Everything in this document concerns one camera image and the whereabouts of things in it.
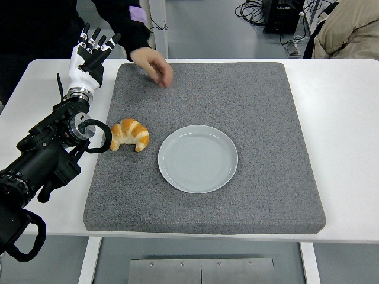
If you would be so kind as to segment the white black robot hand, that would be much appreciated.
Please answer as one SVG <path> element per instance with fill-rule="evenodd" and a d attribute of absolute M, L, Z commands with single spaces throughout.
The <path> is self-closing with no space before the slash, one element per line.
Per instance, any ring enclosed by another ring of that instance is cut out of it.
<path fill-rule="evenodd" d="M 105 35 L 100 36 L 100 28 L 96 28 L 92 35 L 88 35 L 89 28 L 90 25 L 86 23 L 77 45 L 72 50 L 69 76 L 71 89 L 80 87 L 93 92 L 102 85 L 103 62 L 114 50 L 121 35 L 116 33 L 108 39 Z"/>

